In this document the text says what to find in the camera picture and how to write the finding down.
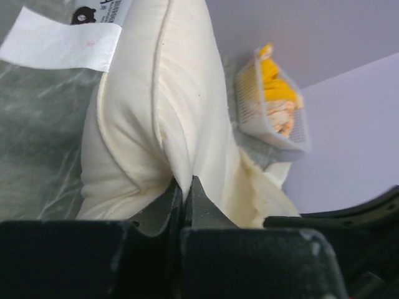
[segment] cream pillow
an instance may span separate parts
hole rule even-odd
[[[134,0],[82,142],[78,219],[125,219],[192,175],[237,225],[297,216],[234,141],[223,67],[204,0]]]

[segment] plastic basket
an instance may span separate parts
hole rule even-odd
[[[243,67],[236,76],[240,130],[245,134],[251,135],[282,150],[309,152],[310,141],[304,105],[303,108],[295,111],[294,127],[289,138],[279,134],[272,127],[266,111],[263,82],[257,53],[259,53],[259,49],[255,51],[254,59]],[[303,96],[299,88],[280,66],[279,77],[284,79],[300,95],[303,101]]]

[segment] lavender wall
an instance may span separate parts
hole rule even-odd
[[[306,87],[399,52],[397,0],[206,0],[220,52],[244,62],[272,41]]]
[[[301,212],[356,206],[399,184],[399,54],[303,90],[312,152],[292,164]]]

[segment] label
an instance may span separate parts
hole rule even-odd
[[[33,69],[108,72],[121,30],[117,24],[61,24],[24,7],[0,47],[0,59]]]
[[[115,23],[123,26],[132,0],[75,0],[71,25]]]

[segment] yellow cloth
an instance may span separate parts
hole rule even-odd
[[[289,138],[294,127],[294,111],[300,106],[300,96],[279,78],[279,68],[271,58],[272,53],[272,44],[259,51],[266,110],[274,130]]]
[[[266,101],[288,100],[297,104],[297,95],[281,78],[278,78],[279,68],[272,60],[272,44],[265,45],[259,51],[261,73]]]

